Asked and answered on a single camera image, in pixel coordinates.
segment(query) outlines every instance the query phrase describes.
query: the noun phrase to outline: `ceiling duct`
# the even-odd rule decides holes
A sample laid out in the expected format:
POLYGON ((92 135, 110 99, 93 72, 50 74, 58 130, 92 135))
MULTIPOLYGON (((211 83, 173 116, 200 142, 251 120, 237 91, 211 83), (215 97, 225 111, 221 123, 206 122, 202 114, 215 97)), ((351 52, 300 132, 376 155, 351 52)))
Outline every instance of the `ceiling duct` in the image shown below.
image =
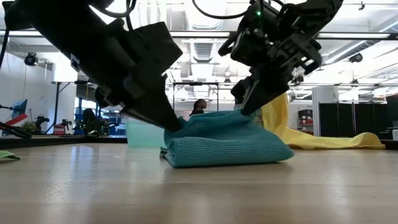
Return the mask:
MULTIPOLYGON (((185 18, 189 30, 221 30, 224 21, 212 19, 201 14, 193 5, 191 0, 187 0, 187 10, 185 18)), ((216 15, 223 15, 226 12, 226 0, 204 0, 197 3, 205 12, 216 15)), ((208 63, 212 60, 216 44, 212 43, 192 43, 190 50, 192 57, 197 62, 208 63)))
MULTIPOLYGON (((226 14, 227 1, 226 0, 202 0, 197 2, 198 6, 205 12, 213 15, 223 16, 226 14)), ((192 0, 185 2, 185 21, 188 30, 200 31, 214 31, 221 30, 224 24, 223 20, 212 19, 204 16, 193 5, 192 0)), ((209 63, 213 59, 217 51, 217 44, 200 42, 194 40, 190 44, 191 59, 198 63, 209 63)), ((213 73, 214 65, 209 64, 193 64, 191 65, 192 75, 195 81, 206 82, 213 73)), ((209 86, 195 86, 193 87, 195 98, 208 98, 210 94, 209 86)))
MULTIPOLYGON (((390 18, 386 22, 372 29, 370 32, 398 32, 398 15, 390 18)), ((356 40, 352 41, 344 47, 334 51, 327 56, 327 60, 324 62, 325 65, 339 62, 346 59, 354 54, 359 53, 373 45, 379 43, 381 40, 356 40)))

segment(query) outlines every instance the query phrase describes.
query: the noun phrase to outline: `clear plastic container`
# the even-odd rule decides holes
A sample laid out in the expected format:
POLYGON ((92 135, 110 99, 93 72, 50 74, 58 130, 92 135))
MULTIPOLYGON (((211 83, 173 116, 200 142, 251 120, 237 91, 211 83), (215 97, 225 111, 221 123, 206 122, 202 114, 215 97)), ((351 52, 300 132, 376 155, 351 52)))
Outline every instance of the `clear plastic container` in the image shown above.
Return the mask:
POLYGON ((126 135, 130 147, 165 147, 162 128, 134 118, 126 123, 126 135))

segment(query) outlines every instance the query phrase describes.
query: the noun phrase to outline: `blue object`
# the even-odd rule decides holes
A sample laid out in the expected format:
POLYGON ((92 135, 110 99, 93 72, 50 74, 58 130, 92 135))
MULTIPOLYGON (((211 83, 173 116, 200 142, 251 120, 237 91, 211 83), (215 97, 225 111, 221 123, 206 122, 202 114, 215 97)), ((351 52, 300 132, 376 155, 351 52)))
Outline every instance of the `blue object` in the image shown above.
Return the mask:
POLYGON ((12 118, 17 118, 18 116, 22 115, 26 111, 27 100, 21 100, 12 106, 12 118))
POLYGON ((275 134, 256 125, 240 111, 196 114, 179 118, 182 129, 165 131, 165 158, 173 167, 265 164, 294 153, 275 134))
POLYGON ((143 121, 129 119, 126 134, 130 147, 165 147, 164 130, 143 121))

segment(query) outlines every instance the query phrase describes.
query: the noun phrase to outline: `green cloth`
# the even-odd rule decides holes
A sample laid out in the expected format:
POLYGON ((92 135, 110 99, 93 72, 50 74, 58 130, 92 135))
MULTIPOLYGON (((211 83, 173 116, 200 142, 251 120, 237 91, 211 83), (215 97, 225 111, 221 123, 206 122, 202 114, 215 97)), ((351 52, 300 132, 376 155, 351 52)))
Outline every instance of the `green cloth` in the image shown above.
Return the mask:
POLYGON ((9 152, 9 151, 0 151, 0 159, 16 159, 16 160, 20 160, 21 158, 19 156, 16 156, 15 154, 9 152))

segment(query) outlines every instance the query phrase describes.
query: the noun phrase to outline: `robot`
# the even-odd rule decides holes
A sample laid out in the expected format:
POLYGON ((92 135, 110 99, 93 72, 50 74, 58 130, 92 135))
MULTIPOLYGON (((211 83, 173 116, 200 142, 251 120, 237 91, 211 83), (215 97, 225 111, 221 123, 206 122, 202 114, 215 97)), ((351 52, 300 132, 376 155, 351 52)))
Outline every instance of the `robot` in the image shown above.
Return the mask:
POLYGON ((43 134, 42 124, 44 122, 50 122, 50 119, 45 118, 44 115, 42 115, 42 114, 38 115, 38 117, 36 118, 36 121, 35 121, 36 130, 35 130, 34 134, 43 134))
MULTIPOLYGON (((221 56, 250 66, 232 94, 242 100, 242 114, 251 114, 288 90, 292 72, 309 74, 321 65, 321 46, 313 39, 338 12, 343 0, 307 0, 283 4, 251 0, 236 32, 219 49, 221 56)), ((109 12, 113 0, 15 0, 2 2, 7 31, 35 28, 96 84, 101 107, 120 105, 121 113, 169 131, 181 126, 165 95, 164 71, 181 56, 164 22, 123 29, 125 13, 109 12), (91 9, 117 18, 106 25, 91 9)), ((206 16, 212 16, 197 9, 206 16)), ((236 17, 213 16, 216 19, 236 17)))
POLYGON ((83 130, 85 136, 107 136, 109 130, 113 127, 119 126, 118 123, 110 123, 106 120, 98 119, 92 109, 85 109, 83 111, 83 120, 76 120, 74 130, 83 130))

